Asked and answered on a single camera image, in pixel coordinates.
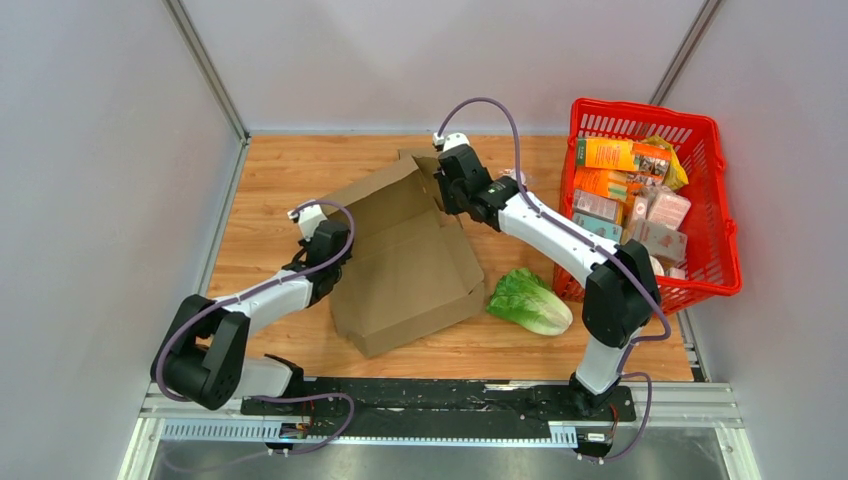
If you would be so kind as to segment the clear bag white parts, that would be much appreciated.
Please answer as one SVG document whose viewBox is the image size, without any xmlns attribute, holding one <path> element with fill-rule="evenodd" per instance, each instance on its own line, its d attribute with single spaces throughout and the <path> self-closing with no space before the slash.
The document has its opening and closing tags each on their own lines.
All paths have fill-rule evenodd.
<svg viewBox="0 0 848 480">
<path fill-rule="evenodd" d="M 499 172 L 500 176 L 507 176 L 514 180 L 522 189 L 527 188 L 527 176 L 521 170 L 516 170 L 514 168 L 502 169 Z"/>
</svg>

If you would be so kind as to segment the orange sponge pack lower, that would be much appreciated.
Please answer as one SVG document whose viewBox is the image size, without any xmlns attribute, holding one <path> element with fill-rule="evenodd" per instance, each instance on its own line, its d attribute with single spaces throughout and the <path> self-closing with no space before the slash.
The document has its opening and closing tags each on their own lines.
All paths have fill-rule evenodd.
<svg viewBox="0 0 848 480">
<path fill-rule="evenodd" d="M 628 175 L 617 170 L 579 166 L 575 171 L 574 186 L 584 192 L 625 202 L 628 194 Z"/>
</svg>

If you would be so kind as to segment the yellow snack bag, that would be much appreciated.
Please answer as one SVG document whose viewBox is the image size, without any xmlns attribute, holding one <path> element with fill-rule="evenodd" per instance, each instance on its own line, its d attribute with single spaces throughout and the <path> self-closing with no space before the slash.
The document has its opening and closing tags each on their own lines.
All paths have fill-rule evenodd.
<svg viewBox="0 0 848 480">
<path fill-rule="evenodd" d="M 672 191 L 678 191 L 689 184 L 689 178 L 677 156 L 674 145 L 666 141 L 660 135 L 653 135 L 642 140 L 644 144 L 664 150 L 669 159 L 661 168 L 663 172 L 663 184 Z"/>
</svg>

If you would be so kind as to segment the teal box package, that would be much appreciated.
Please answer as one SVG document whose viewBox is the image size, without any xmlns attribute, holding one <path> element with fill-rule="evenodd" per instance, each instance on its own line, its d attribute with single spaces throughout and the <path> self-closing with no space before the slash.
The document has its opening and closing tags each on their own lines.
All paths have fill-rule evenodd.
<svg viewBox="0 0 848 480">
<path fill-rule="evenodd" d="M 575 213 L 572 221 L 585 230 L 608 240 L 619 243 L 622 238 L 623 229 L 613 222 L 599 219 L 583 213 Z"/>
</svg>

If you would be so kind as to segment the brown cardboard sheet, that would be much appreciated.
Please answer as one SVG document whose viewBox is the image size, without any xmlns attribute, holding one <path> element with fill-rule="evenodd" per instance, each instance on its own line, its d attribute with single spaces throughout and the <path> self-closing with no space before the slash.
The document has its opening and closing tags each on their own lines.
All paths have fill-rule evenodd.
<svg viewBox="0 0 848 480">
<path fill-rule="evenodd" d="M 338 335 L 367 358 L 484 308 L 484 272 L 460 221 L 443 211 L 435 170 L 397 158 L 327 196 L 355 222 L 330 311 Z"/>
</svg>

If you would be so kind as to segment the aluminium frame post right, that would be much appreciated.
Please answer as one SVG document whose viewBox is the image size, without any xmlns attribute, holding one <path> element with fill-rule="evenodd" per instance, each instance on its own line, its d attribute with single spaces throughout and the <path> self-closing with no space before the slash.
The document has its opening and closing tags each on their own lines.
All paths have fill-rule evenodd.
<svg viewBox="0 0 848 480">
<path fill-rule="evenodd" d="M 699 10 L 649 99 L 650 105 L 660 106 L 668 98 L 680 75 L 695 54 L 700 42 L 709 31 L 723 4 L 723 0 L 704 0 L 701 3 Z"/>
</svg>

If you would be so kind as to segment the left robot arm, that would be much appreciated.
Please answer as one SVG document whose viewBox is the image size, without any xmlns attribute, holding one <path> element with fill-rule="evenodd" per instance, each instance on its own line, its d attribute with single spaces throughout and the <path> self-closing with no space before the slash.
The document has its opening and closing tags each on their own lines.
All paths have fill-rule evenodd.
<svg viewBox="0 0 848 480">
<path fill-rule="evenodd" d="M 328 295 L 351 256 L 348 225 L 321 220 L 300 251 L 274 276 L 239 293 L 182 300 L 150 367 L 161 392 L 216 410 L 232 398 L 279 397 L 294 365 L 267 355 L 250 359 L 248 340 L 282 317 Z"/>
</svg>

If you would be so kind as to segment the red plastic basket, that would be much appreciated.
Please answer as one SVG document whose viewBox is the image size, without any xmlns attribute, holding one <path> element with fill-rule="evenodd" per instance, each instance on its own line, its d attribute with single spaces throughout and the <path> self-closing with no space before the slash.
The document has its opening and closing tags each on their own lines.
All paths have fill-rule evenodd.
<svg viewBox="0 0 848 480">
<path fill-rule="evenodd" d="M 579 98 L 559 211 L 604 240 L 642 242 L 673 314 L 743 286 L 725 166 L 707 116 Z"/>
</svg>

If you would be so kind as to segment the aluminium frame post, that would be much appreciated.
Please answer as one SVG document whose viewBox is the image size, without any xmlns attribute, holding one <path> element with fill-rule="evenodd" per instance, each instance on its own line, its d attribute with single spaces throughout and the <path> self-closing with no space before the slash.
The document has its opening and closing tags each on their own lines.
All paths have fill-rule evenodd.
<svg viewBox="0 0 848 480">
<path fill-rule="evenodd" d="M 249 130 L 239 114 L 231 95 L 227 91 L 223 79 L 217 71 L 199 31 L 194 25 L 185 3 L 181 0 L 164 0 L 163 4 L 175 23 L 201 75 L 210 88 L 214 99 L 228 121 L 230 128 L 239 139 L 239 142 L 242 145 L 246 145 L 250 140 Z"/>
<path fill-rule="evenodd" d="M 723 4 L 723 0 L 704 0 L 701 3 L 699 10 L 649 99 L 650 105 L 660 106 L 668 98 L 680 75 L 695 54 L 700 42 L 709 31 Z"/>
</svg>

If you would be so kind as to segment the aluminium frame post left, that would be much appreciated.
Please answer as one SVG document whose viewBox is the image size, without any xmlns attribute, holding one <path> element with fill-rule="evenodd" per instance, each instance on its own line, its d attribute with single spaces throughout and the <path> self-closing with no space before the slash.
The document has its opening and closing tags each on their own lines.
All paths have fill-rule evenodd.
<svg viewBox="0 0 848 480">
<path fill-rule="evenodd" d="M 242 145 L 246 145 L 250 140 L 249 130 L 239 114 L 231 95 L 227 91 L 223 79 L 217 71 L 199 31 L 194 25 L 185 3 L 181 0 L 164 0 L 163 4 L 175 23 L 201 75 L 210 88 L 214 99 L 228 121 L 230 128 L 239 139 L 239 142 Z"/>
</svg>

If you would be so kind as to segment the white tape roll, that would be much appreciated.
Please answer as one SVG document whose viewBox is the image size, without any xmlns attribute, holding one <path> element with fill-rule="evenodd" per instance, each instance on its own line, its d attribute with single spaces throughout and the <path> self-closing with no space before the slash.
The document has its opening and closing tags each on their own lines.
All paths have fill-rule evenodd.
<svg viewBox="0 0 848 480">
<path fill-rule="evenodd" d="M 661 262 L 657 258 L 655 258 L 654 256 L 650 256 L 649 260 L 650 260 L 650 264 L 651 264 L 652 271 L 653 271 L 654 275 L 657 276 L 657 277 L 664 276 L 665 270 L 664 270 Z"/>
</svg>

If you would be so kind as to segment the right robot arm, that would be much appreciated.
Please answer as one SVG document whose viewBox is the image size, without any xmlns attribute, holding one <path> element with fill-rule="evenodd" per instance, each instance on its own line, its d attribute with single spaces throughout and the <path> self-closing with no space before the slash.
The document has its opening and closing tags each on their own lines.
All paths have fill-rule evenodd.
<svg viewBox="0 0 848 480">
<path fill-rule="evenodd" d="M 517 238 L 566 270 L 584 290 L 582 321 L 590 338 L 569 380 L 571 404 L 583 414 L 605 405 L 621 379 L 625 355 L 661 296 L 647 249 L 620 245 L 547 207 L 510 177 L 493 178 L 466 141 L 436 143 L 445 211 Z"/>
</svg>

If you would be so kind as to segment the brown cardboard box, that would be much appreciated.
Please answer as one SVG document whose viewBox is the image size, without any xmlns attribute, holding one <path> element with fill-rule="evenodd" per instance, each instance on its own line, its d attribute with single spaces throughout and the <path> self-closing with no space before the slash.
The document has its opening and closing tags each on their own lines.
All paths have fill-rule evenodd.
<svg viewBox="0 0 848 480">
<path fill-rule="evenodd" d="M 439 166 L 439 153 L 433 147 L 402 148 L 398 150 L 398 158 L 412 158 L 422 170 L 435 170 Z"/>
</svg>

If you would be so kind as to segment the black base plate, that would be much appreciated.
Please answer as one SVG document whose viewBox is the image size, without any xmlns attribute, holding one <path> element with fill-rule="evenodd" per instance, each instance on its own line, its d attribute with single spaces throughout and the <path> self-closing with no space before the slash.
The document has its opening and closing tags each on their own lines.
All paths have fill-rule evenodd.
<svg viewBox="0 0 848 480">
<path fill-rule="evenodd" d="M 555 421 L 579 421 L 562 384 L 506 381 L 318 377 L 296 382 L 288 397 L 341 392 L 352 398 L 284 405 L 246 399 L 249 416 L 293 416 L 314 435 L 333 433 L 354 415 L 345 433 L 359 437 L 529 440 L 549 435 Z"/>
</svg>

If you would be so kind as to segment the pink white package lower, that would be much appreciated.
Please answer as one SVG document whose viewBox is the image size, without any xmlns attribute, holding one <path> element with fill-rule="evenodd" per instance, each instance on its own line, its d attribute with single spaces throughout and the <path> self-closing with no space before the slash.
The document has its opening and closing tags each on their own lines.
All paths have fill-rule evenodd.
<svg viewBox="0 0 848 480">
<path fill-rule="evenodd" d="M 671 266 L 681 264 L 686 258 L 687 235 L 664 225 L 635 220 L 624 229 L 622 240 L 630 239 L 640 242 L 650 255 Z"/>
</svg>

